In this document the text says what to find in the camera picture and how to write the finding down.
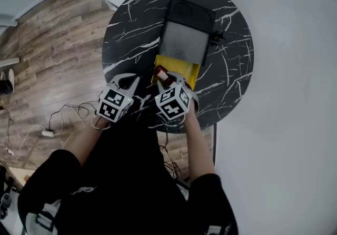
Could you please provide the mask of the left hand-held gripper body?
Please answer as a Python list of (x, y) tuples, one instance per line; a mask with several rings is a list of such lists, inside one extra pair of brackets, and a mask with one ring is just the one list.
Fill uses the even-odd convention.
[(134, 84), (125, 90), (121, 89), (116, 82), (110, 83), (100, 96), (98, 115), (111, 122), (117, 122), (132, 106), (133, 95)]

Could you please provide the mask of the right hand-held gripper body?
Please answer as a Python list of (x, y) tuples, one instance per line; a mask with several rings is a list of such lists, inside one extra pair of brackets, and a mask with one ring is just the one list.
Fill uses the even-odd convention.
[(159, 110), (169, 120), (177, 119), (189, 112), (191, 101), (194, 101), (194, 109), (199, 111), (199, 98), (187, 84), (170, 87), (170, 89), (155, 97)]

